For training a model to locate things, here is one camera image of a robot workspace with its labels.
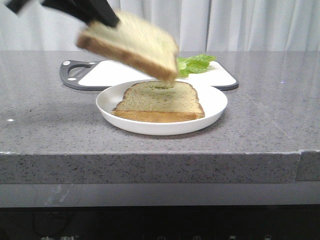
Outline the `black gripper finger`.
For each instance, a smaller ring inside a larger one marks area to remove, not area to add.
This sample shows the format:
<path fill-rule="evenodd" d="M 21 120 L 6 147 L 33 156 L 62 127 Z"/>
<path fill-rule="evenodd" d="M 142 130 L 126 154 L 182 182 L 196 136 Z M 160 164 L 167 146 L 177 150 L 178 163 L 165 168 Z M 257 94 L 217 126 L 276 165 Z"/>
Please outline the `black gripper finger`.
<path fill-rule="evenodd" d="M 88 0 L 88 13 L 93 19 L 106 26 L 116 28 L 120 19 L 113 11 L 107 0 Z"/>
<path fill-rule="evenodd" d="M 89 24 L 91 21 L 95 20 L 95 18 L 93 18 L 89 14 L 85 13 L 83 10 L 81 10 L 79 7 L 75 6 L 69 0 L 44 0 L 41 3 L 41 5 L 46 8 L 51 8 L 51 9 L 63 12 L 65 14 L 68 14 L 68 15 L 84 22 L 85 24 Z"/>

